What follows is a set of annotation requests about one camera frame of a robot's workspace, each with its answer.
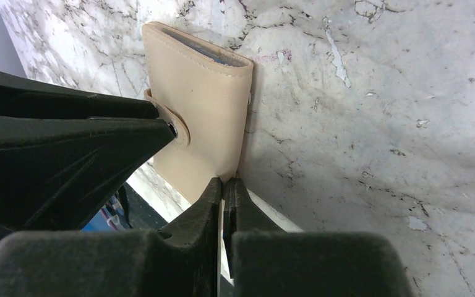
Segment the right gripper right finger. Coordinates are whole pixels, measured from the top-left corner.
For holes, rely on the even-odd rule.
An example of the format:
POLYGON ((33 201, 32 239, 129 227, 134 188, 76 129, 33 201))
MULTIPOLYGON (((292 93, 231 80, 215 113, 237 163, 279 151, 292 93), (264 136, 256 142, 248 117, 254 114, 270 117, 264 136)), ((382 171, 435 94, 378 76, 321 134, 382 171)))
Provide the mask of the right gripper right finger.
POLYGON ((412 295, 400 257, 383 236, 284 231, 239 178, 226 183, 223 197, 235 296, 412 295))

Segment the beige leather card holder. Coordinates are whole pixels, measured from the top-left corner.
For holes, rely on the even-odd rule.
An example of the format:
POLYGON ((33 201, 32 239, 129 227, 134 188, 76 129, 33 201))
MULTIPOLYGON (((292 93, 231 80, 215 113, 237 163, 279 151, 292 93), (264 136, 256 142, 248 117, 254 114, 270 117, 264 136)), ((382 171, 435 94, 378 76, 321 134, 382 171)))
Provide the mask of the beige leather card holder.
POLYGON ((254 64, 160 22, 142 27, 150 86, 145 98, 176 131, 154 157, 156 172, 188 202, 212 178, 235 176, 254 64))

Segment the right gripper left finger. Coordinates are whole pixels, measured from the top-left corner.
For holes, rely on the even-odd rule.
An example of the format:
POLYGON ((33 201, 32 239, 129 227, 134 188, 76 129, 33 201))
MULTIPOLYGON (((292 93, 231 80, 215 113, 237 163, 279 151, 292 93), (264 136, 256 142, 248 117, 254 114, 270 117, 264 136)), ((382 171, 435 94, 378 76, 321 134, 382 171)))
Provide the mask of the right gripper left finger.
POLYGON ((152 230, 17 232, 0 241, 0 296, 216 296, 217 255, 152 230))

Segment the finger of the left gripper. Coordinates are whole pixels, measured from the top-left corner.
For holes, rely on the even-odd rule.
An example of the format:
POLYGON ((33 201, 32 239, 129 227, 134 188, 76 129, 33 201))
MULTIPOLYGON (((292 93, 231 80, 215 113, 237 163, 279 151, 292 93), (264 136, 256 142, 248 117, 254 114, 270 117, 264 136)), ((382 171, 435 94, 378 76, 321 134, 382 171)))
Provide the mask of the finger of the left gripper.
POLYGON ((83 227, 173 139, 161 119, 0 116, 0 232, 83 227))
POLYGON ((156 119, 145 100, 85 92, 0 72, 0 116, 33 119, 156 119))

